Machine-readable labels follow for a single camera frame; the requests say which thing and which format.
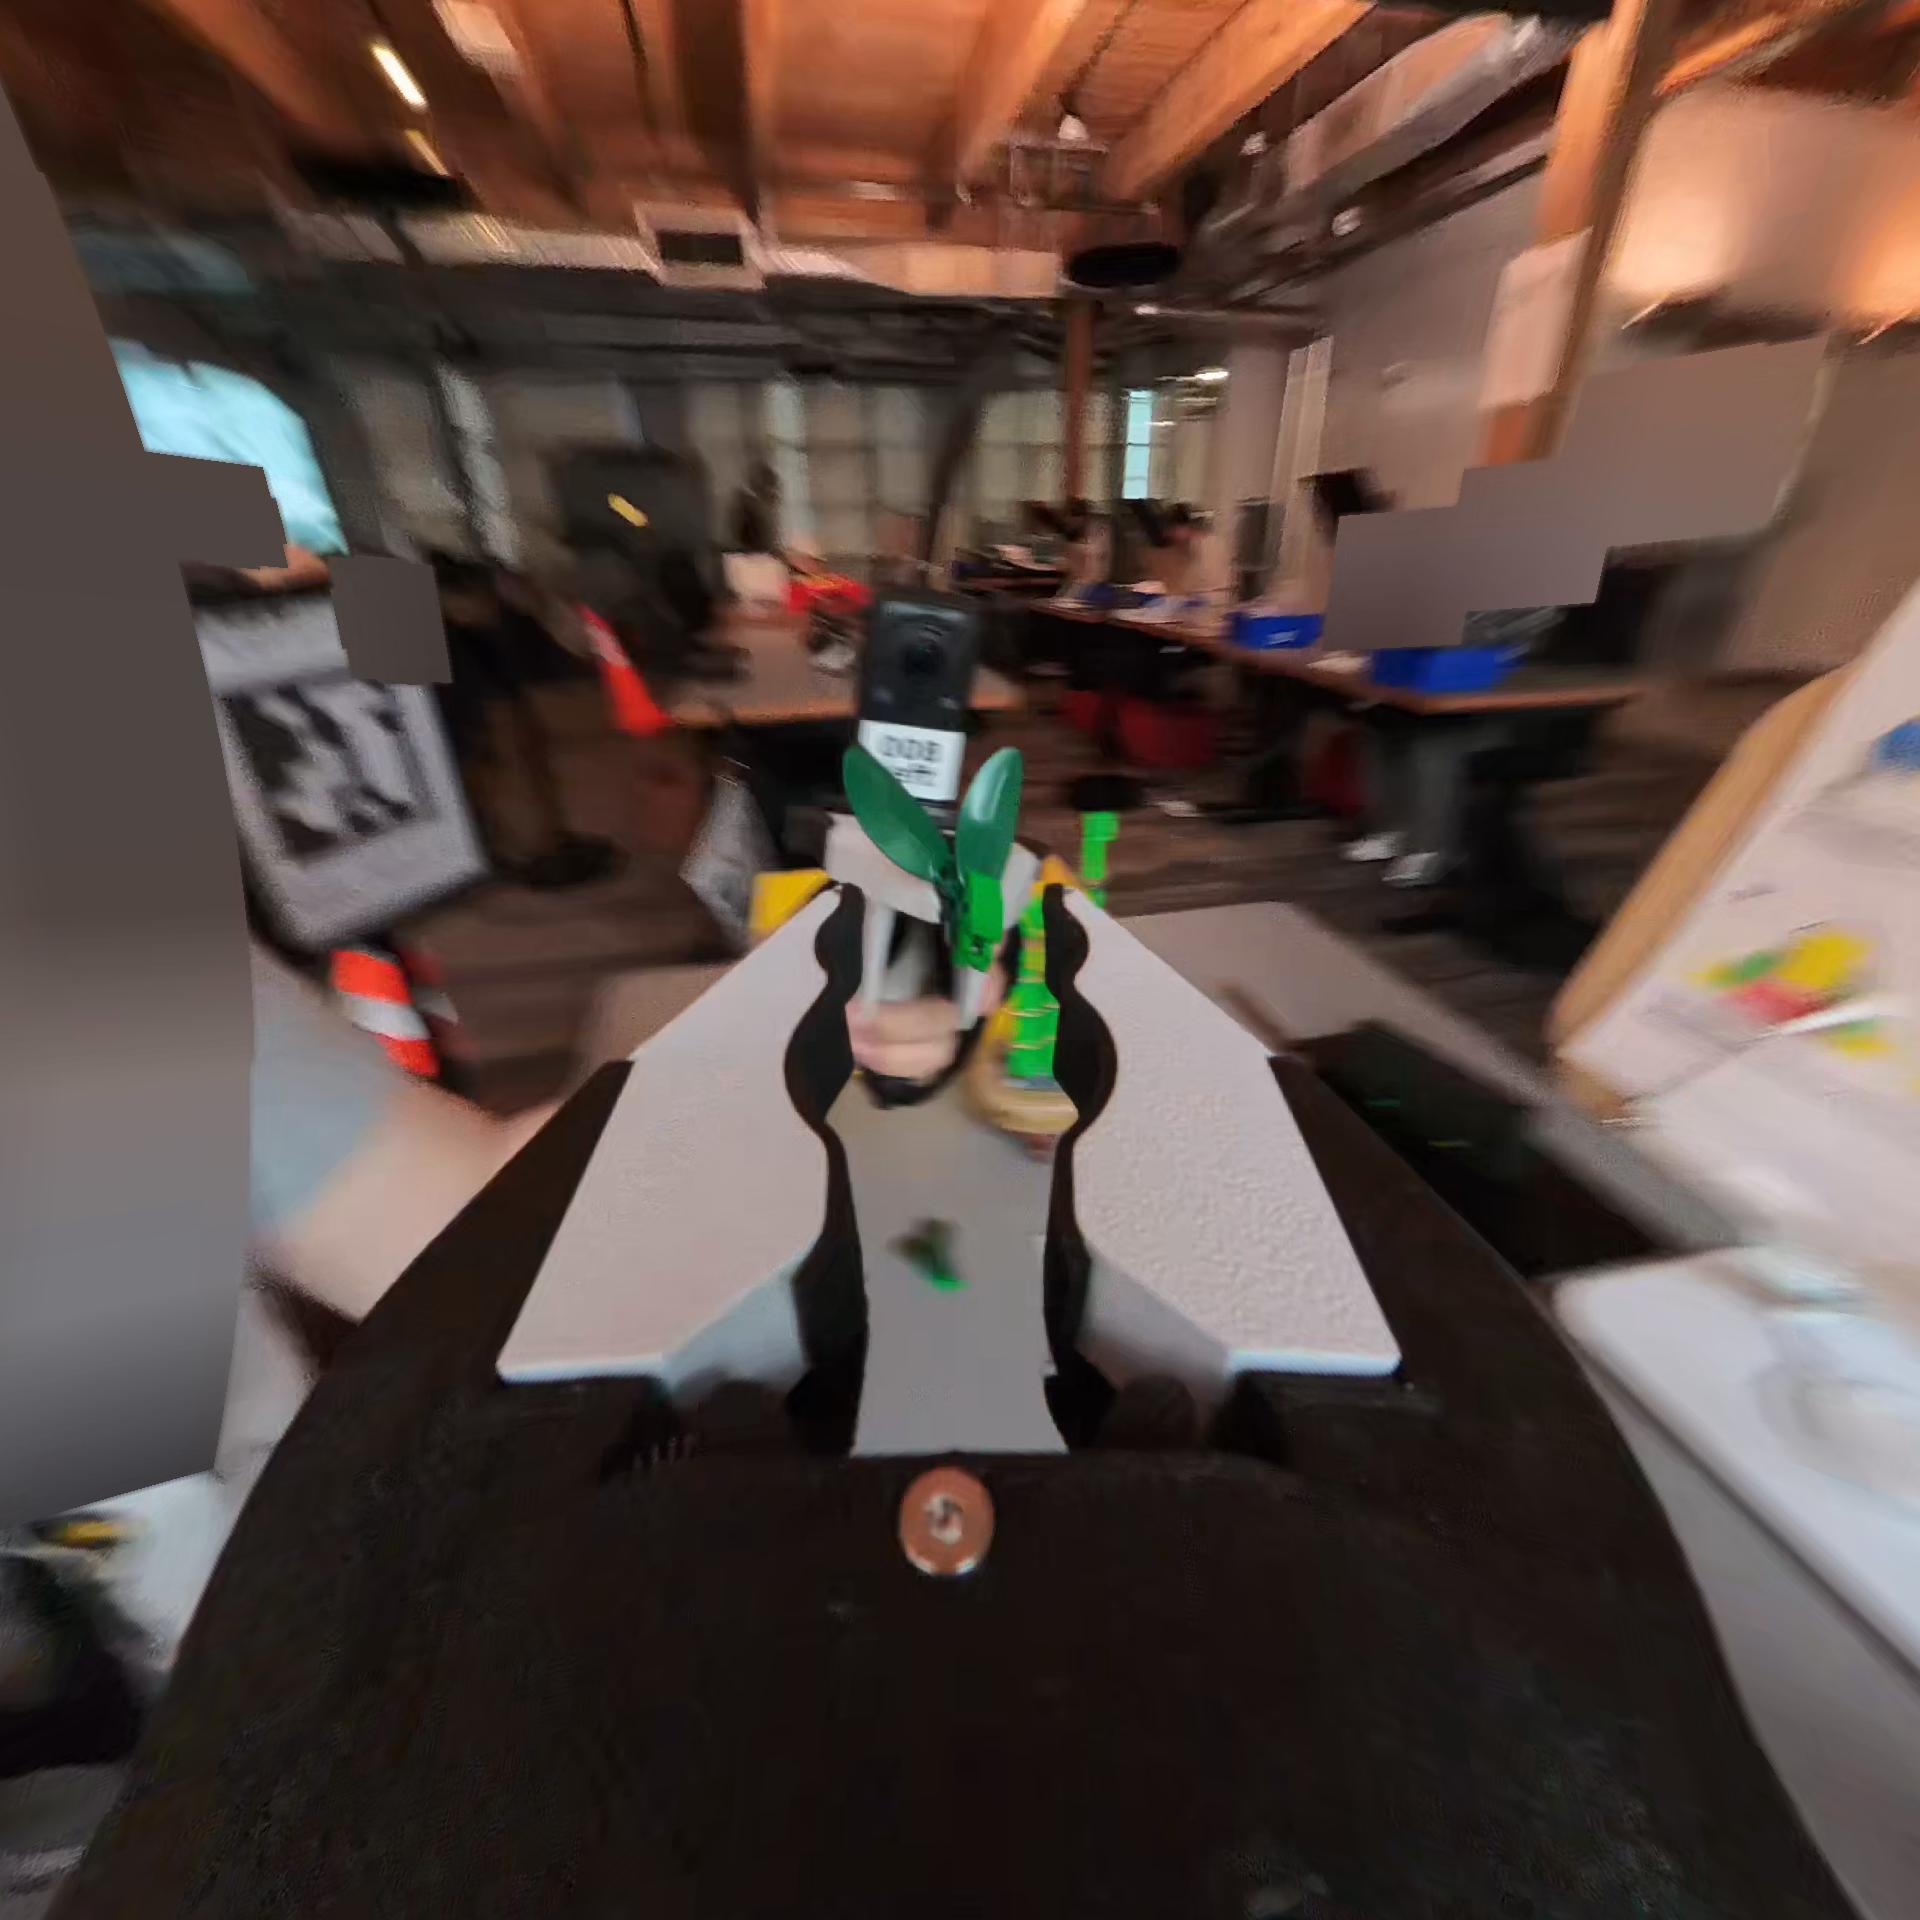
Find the wooden beam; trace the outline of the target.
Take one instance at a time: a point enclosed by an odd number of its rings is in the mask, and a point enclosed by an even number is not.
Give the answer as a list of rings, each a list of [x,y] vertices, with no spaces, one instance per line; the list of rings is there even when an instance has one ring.
[[[1539,248],[1578,243],[1568,312],[1547,339],[1552,382],[1542,399],[1490,421],[1487,464],[1551,457],[1563,435],[1594,357],[1602,271],[1682,11],[1681,2],[1617,2],[1572,50],[1535,225]]]

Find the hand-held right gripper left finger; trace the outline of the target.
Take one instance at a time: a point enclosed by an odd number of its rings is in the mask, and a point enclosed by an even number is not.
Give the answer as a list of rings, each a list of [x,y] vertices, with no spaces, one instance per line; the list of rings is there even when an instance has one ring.
[[[833,1109],[864,931],[827,887],[635,1048],[502,1383],[640,1378],[681,1410],[755,1387],[806,1450],[854,1450],[870,1291]]]

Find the lego plant with tan pot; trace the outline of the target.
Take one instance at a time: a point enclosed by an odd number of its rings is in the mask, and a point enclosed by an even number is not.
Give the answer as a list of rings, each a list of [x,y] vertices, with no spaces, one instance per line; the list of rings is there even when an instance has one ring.
[[[963,1074],[963,1099],[974,1120],[1040,1161],[1052,1157],[1076,1120],[1054,1073],[1062,1007],[1047,985],[1044,897],[1050,890],[1067,890],[1104,906],[1119,831],[1121,815],[1113,808],[1084,813],[1076,864],[1042,857],[1018,925],[1019,952],[1008,967],[1007,995]]]

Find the green lego leaf assembly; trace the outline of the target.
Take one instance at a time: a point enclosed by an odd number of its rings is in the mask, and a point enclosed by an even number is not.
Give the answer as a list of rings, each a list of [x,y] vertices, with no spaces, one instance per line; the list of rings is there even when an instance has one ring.
[[[932,887],[955,975],[986,976],[1007,931],[1007,862],[1018,850],[1024,758],[999,750],[968,787],[955,826],[939,827],[900,781],[863,745],[844,755],[854,817],[900,873]]]

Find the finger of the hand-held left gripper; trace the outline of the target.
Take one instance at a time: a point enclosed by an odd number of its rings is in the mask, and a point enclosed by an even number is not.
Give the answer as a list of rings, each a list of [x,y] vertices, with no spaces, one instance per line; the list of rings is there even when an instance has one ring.
[[[1044,864],[1047,855],[1026,845],[1015,845],[1003,862],[999,878],[1003,927],[988,975],[988,985],[982,995],[982,1021],[986,1024],[998,1018],[1003,997],[1019,976],[1024,943],[1023,921],[1026,909],[1039,897],[1039,890],[1044,887]]]
[[[831,880],[864,899],[860,1002],[950,999],[944,902],[938,887],[884,855],[856,819],[831,819]]]

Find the long wooden table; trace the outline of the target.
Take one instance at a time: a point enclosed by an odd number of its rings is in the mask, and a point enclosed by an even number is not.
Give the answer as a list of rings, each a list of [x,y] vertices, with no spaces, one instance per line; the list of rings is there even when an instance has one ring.
[[[1092,608],[1063,598],[1028,607],[1031,615],[1059,617],[1076,629],[1115,629],[1155,646],[1201,654],[1259,681],[1310,688],[1352,707],[1385,707],[1422,718],[1467,713],[1560,713],[1612,712],[1650,695],[1650,679],[1633,669],[1586,663],[1522,662],[1488,688],[1406,688],[1378,681],[1367,659],[1353,663],[1326,646],[1239,648],[1228,637],[1228,617],[1207,608],[1201,615],[1164,615],[1131,608]]]

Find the white box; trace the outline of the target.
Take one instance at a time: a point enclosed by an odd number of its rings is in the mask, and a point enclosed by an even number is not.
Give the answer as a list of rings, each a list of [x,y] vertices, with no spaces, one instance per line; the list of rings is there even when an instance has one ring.
[[[1817,1850],[1860,1917],[1918,1917],[1916,1269],[1787,1298],[1758,1265],[1594,1266],[1551,1309]]]

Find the person's left hand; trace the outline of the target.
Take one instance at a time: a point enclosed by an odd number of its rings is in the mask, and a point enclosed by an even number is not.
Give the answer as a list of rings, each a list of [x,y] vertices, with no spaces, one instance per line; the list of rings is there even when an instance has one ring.
[[[976,1032],[944,997],[864,1002],[847,1010],[854,1065],[884,1112],[935,1097],[959,1073]]]

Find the orange traffic cone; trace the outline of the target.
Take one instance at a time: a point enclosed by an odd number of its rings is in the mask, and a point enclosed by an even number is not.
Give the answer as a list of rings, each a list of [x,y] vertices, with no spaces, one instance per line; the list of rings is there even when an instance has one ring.
[[[658,704],[615,629],[588,605],[574,605],[574,615],[598,671],[612,731],[627,738],[667,735],[674,718]]]
[[[364,941],[328,957],[328,985],[347,1021],[415,1080],[457,1090],[465,1032],[440,965],[416,945]]]

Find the person's left forearm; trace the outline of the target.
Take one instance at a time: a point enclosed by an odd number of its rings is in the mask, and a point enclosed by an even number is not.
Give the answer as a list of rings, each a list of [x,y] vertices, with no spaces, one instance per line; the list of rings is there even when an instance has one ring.
[[[276,1283],[361,1321],[526,1134],[398,1067],[252,947],[249,1213]]]

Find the large marker tag board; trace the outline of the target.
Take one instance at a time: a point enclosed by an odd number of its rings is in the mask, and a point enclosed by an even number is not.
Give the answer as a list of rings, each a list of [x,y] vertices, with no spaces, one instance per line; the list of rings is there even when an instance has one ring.
[[[361,679],[329,592],[192,615],[252,897],[280,945],[355,945],[490,878],[434,698]]]

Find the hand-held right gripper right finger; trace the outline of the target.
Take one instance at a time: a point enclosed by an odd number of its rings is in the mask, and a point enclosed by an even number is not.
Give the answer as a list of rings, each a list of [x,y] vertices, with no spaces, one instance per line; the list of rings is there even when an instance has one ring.
[[[1204,1425],[1246,1376],[1385,1382],[1401,1345],[1274,1056],[1084,895],[1042,895],[1054,1149],[1042,1400],[1090,1450],[1121,1390],[1172,1383]]]

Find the ceiling air vent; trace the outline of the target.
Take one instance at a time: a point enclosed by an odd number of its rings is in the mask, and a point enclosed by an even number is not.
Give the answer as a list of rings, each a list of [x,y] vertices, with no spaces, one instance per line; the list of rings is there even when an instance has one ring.
[[[766,286],[761,230],[737,208],[638,202],[640,269],[684,294],[759,295]]]

